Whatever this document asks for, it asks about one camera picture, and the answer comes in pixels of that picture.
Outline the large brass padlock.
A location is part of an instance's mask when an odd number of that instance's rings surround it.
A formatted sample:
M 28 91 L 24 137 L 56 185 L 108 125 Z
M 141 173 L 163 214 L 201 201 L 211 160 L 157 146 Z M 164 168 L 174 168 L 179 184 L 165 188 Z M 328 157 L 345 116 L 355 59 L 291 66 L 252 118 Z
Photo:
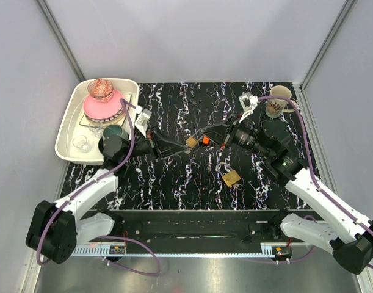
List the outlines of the large brass padlock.
M 221 162 L 216 166 L 216 171 L 219 173 L 223 182 L 228 186 L 234 186 L 241 180 L 241 176 L 235 171 L 230 164 Z

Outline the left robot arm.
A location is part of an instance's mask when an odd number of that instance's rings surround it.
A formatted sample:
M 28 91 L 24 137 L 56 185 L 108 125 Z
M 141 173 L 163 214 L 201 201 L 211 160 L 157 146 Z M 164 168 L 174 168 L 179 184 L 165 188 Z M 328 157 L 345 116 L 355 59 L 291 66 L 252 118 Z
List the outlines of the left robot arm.
M 90 181 L 74 192 L 54 202 L 43 200 L 34 210 L 25 244 L 38 258 L 61 264 L 74 249 L 90 240 L 104 236 L 115 242 L 121 238 L 123 227 L 111 212 L 85 214 L 106 195 L 115 192 L 128 171 L 131 157 L 150 154 L 154 159 L 165 159 L 186 151 L 182 143 L 172 141 L 152 127 L 145 136 L 125 139 L 119 134 L 108 134 L 98 142 L 104 157 L 103 165 Z

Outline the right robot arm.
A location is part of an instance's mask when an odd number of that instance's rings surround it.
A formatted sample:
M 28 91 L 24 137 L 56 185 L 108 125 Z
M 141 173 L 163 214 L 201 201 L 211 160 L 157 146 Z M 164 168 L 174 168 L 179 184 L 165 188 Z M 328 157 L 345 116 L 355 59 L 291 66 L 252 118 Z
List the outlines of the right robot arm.
M 267 120 L 255 131 L 238 117 L 200 129 L 203 137 L 226 147 L 232 143 L 264 158 L 264 173 L 279 186 L 295 194 L 325 220 L 321 225 L 281 212 L 268 226 L 275 242 L 296 238 L 331 254 L 346 271 L 359 275 L 373 259 L 373 220 L 350 207 L 321 180 L 310 164 L 289 148 L 292 139 L 280 120 Z

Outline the orange black padlock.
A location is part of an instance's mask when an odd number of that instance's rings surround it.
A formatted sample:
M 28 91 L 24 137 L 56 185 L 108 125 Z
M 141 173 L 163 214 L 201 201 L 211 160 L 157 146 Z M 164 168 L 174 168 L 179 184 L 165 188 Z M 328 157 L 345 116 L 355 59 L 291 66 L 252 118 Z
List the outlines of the orange black padlock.
M 202 147 L 208 147 L 214 145 L 214 142 L 209 137 L 203 136 L 199 139 L 198 144 Z

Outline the small brass padlock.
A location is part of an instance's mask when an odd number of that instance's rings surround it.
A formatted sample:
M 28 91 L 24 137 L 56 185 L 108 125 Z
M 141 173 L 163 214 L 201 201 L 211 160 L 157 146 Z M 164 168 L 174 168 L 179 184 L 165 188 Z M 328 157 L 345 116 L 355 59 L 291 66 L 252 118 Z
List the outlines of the small brass padlock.
M 186 145 L 189 148 L 194 148 L 197 146 L 200 142 L 203 140 L 203 133 L 201 132 L 201 129 L 196 131 L 194 134 L 192 134 L 187 140 L 186 140 Z

